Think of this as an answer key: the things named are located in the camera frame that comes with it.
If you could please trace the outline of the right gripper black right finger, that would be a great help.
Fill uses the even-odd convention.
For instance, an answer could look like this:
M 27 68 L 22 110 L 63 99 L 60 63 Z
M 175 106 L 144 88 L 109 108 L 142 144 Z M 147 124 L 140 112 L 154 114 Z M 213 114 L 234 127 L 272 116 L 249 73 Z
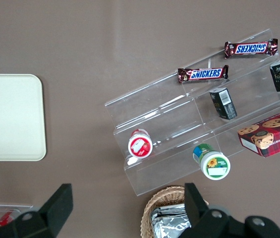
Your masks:
M 191 227 L 181 238 L 280 238 L 280 228 L 262 216 L 248 216 L 239 222 L 217 208 L 209 208 L 194 183 L 184 187 L 185 211 Z

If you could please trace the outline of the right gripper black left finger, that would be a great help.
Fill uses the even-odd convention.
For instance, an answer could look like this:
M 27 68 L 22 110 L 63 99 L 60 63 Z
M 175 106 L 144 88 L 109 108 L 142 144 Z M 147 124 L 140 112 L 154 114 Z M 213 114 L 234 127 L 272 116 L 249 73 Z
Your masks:
M 73 210 L 72 184 L 63 183 L 38 211 L 0 227 L 0 238 L 55 238 Z

